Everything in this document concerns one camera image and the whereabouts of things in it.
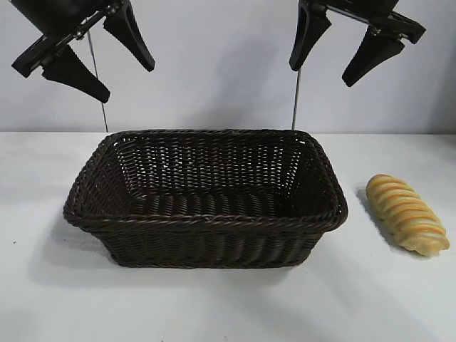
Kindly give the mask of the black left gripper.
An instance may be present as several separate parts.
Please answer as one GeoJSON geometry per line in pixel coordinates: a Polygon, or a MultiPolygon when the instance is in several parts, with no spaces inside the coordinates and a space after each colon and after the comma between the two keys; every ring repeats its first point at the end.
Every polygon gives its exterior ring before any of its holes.
{"type": "Polygon", "coordinates": [[[104,16],[103,28],[124,45],[146,71],[155,68],[155,60],[140,33],[130,1],[12,1],[11,4],[42,33],[12,63],[24,77],[45,64],[42,76],[46,80],[107,103],[110,91],[67,46],[104,16]]]}

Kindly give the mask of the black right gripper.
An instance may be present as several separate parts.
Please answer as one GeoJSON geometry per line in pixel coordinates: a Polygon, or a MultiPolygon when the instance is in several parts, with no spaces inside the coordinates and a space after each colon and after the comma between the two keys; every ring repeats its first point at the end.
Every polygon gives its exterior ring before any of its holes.
{"type": "Polygon", "coordinates": [[[402,52],[402,38],[416,44],[426,31],[417,21],[394,11],[398,0],[300,1],[296,35],[289,65],[300,70],[311,49],[331,26],[327,11],[334,11],[367,24],[366,34],[342,79],[353,86],[382,62],[402,52]]]}

